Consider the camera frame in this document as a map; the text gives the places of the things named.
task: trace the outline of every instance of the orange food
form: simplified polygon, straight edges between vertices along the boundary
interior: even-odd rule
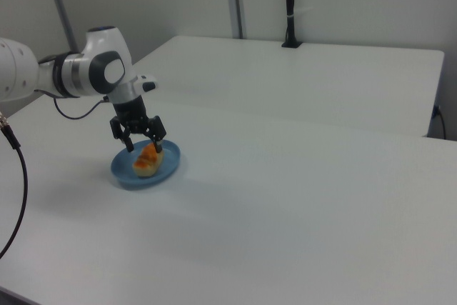
[[[159,169],[163,158],[164,151],[157,154],[154,143],[150,143],[143,148],[132,167],[138,176],[153,176]]]

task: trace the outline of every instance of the cable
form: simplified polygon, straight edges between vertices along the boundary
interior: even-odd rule
[[[24,212],[26,211],[27,194],[28,194],[28,190],[29,190],[29,178],[27,176],[27,167],[26,167],[26,162],[24,160],[24,155],[22,155],[22,151],[20,148],[17,148],[15,150],[17,151],[17,154],[19,155],[19,159],[21,160],[22,174],[24,175],[24,195],[22,197],[22,205],[21,205],[21,212],[19,213],[19,218],[17,219],[16,226],[14,227],[11,237],[9,238],[9,240],[6,243],[3,250],[0,252],[0,259],[8,251],[9,247],[11,246],[11,243],[13,243],[13,240],[16,237],[19,227],[21,226],[22,219],[24,217]]]
[[[438,110],[438,115],[441,118],[441,124],[443,125],[443,139],[446,139],[446,126],[444,125],[444,117],[440,110]]]
[[[98,105],[100,105],[100,104],[102,104],[102,103],[107,103],[107,102],[109,102],[108,97],[107,97],[107,96],[104,96],[103,99],[100,100],[97,104],[95,104],[95,105],[92,107],[92,109],[90,109],[87,113],[85,113],[85,114],[83,114],[82,116],[79,116],[79,117],[70,117],[70,116],[67,116],[64,112],[62,112],[62,110],[60,110],[59,105],[57,105],[57,99],[54,98],[54,106],[56,107],[57,111],[58,111],[62,116],[64,116],[65,118],[71,119],[71,120],[73,120],[73,121],[76,121],[76,120],[78,120],[78,119],[83,119],[84,117],[87,117],[93,110],[95,110],[95,108],[96,108]]]
[[[21,212],[19,213],[19,218],[17,219],[16,226],[14,227],[13,233],[11,234],[11,237],[9,238],[8,242],[6,243],[5,247],[1,250],[0,252],[0,259],[3,257],[3,255],[8,251],[9,247],[13,243],[14,238],[16,237],[17,231],[19,230],[19,227],[21,226],[22,219],[24,217],[24,212],[26,211],[26,204],[27,204],[27,194],[29,191],[29,178],[27,176],[27,167],[26,167],[26,162],[24,160],[24,155],[22,155],[21,151],[21,144],[19,144],[17,138],[14,136],[13,130],[8,124],[8,121],[6,120],[6,117],[0,112],[0,129],[3,135],[8,139],[8,142],[11,144],[11,147],[16,150],[19,160],[21,160],[21,166],[22,166],[22,174],[24,176],[24,195],[22,197],[22,205],[21,205]]]

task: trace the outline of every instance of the table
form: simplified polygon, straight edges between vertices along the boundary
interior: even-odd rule
[[[182,156],[151,189],[122,189],[110,175],[122,148],[111,138],[110,104],[75,122],[43,96],[10,118],[31,188],[0,261],[2,287],[49,305],[457,297],[452,141],[189,104],[161,85],[144,100]],[[60,104],[73,115],[91,105]],[[21,173],[6,139],[0,156],[2,245],[19,212]]]
[[[177,36],[136,64],[158,100],[425,136],[441,51]]]

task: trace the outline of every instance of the blue plate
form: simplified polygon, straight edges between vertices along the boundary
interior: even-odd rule
[[[129,153],[124,149],[117,154],[111,162],[111,173],[118,179],[121,184],[128,186],[150,186],[158,184],[168,178],[178,168],[181,152],[179,147],[171,141],[162,141],[164,150],[164,159],[159,170],[150,177],[139,177],[135,174],[132,164],[136,161],[141,150],[151,143],[151,140],[145,140],[134,144],[134,150]]]

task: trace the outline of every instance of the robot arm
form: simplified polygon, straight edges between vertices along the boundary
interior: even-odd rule
[[[107,95],[116,111],[110,122],[114,138],[132,151],[130,134],[144,134],[160,151],[164,126],[158,116],[148,118],[141,97],[156,88],[155,78],[136,75],[117,28],[91,29],[86,40],[81,53],[48,56],[37,62],[27,46],[0,39],[0,101],[24,98],[34,91],[54,98]]]

